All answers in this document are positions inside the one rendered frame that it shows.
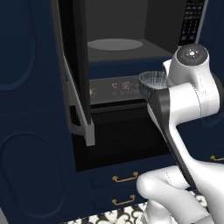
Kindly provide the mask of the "black microwave oven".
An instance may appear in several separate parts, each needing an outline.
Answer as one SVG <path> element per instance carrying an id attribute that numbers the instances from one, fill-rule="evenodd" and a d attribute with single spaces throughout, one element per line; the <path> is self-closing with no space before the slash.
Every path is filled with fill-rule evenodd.
<path id="1" fill-rule="evenodd" d="M 87 58 L 98 61 L 171 56 L 197 41 L 206 0 L 82 0 Z M 97 39 L 134 39 L 143 45 L 128 51 L 88 47 Z"/>

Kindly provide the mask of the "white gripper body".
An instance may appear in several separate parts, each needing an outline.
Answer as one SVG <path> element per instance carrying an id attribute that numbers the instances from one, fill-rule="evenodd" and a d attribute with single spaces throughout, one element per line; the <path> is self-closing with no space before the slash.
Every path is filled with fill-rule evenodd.
<path id="1" fill-rule="evenodd" d="M 163 70 L 167 77 L 171 75 L 171 63 L 172 61 L 170 59 L 163 62 Z"/>

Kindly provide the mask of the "black grey-framed microwave door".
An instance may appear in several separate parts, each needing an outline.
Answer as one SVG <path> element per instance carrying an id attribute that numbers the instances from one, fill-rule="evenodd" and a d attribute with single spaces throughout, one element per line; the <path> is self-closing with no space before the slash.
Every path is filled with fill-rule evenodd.
<path id="1" fill-rule="evenodd" d="M 51 0 L 53 28 L 68 130 L 95 145 L 90 113 L 88 49 L 82 0 Z"/>

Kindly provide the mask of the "navy drawer front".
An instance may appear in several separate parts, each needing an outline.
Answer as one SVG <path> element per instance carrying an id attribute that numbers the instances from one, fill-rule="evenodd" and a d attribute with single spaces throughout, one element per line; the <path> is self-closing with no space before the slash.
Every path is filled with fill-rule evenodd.
<path id="1" fill-rule="evenodd" d="M 125 179 L 131 177 L 133 172 L 138 172 L 138 174 L 140 174 L 140 171 L 131 166 L 120 166 L 111 170 L 99 171 L 93 176 L 93 185 L 100 188 L 121 186 L 122 184 L 132 182 L 135 179 L 129 182 L 116 183 L 112 180 L 112 177 L 116 175 L 120 179 Z"/>
<path id="2" fill-rule="evenodd" d="M 213 161 L 212 155 L 224 158 L 224 125 L 203 127 L 199 122 L 188 122 L 178 126 L 190 155 L 200 161 L 224 164 L 224 161 Z"/>
<path id="3" fill-rule="evenodd" d="M 134 202 L 122 205 L 122 206 L 115 206 L 111 203 L 112 199 L 117 199 L 120 201 L 125 201 L 130 199 L 130 195 L 136 195 L 136 199 Z M 97 199 L 94 200 L 94 206 L 96 208 L 101 209 L 109 209 L 109 208 L 117 208 L 117 207 L 127 207 L 135 204 L 139 204 L 144 202 L 144 198 L 136 191 L 136 190 L 121 190 L 118 192 L 108 192 L 104 193 L 103 195 L 99 196 Z"/>

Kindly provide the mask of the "grey microwave turntable plate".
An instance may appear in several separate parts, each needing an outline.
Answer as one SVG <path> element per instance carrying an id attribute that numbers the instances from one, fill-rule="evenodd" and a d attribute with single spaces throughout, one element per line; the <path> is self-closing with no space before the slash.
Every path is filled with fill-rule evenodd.
<path id="1" fill-rule="evenodd" d="M 141 47 L 143 43 L 134 39 L 126 38 L 105 38 L 89 41 L 87 46 L 102 51 L 128 51 Z"/>

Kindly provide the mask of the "navy oval-panel cabinet door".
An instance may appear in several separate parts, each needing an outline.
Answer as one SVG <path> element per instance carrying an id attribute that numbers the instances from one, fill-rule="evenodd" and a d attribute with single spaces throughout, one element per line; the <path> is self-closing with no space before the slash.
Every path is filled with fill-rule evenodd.
<path id="1" fill-rule="evenodd" d="M 62 105 L 50 0 L 0 0 L 0 116 Z"/>
<path id="2" fill-rule="evenodd" d="M 209 0 L 200 43 L 209 51 L 210 68 L 224 87 L 224 0 Z"/>
<path id="3" fill-rule="evenodd" d="M 0 206 L 9 224 L 74 217 L 74 155 L 59 113 L 0 118 Z"/>

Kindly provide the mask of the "black built-in oven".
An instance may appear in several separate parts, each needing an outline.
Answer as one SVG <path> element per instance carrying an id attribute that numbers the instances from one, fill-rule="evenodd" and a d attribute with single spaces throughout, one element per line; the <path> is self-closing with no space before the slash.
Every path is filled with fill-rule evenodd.
<path id="1" fill-rule="evenodd" d="M 108 165 L 149 163 L 152 170 L 174 165 L 165 140 L 150 119 L 146 100 L 106 101 L 92 105 L 89 82 L 75 83 L 80 105 L 94 125 L 90 133 L 94 144 L 87 146 L 82 135 L 71 135 L 69 161 L 77 172 Z"/>

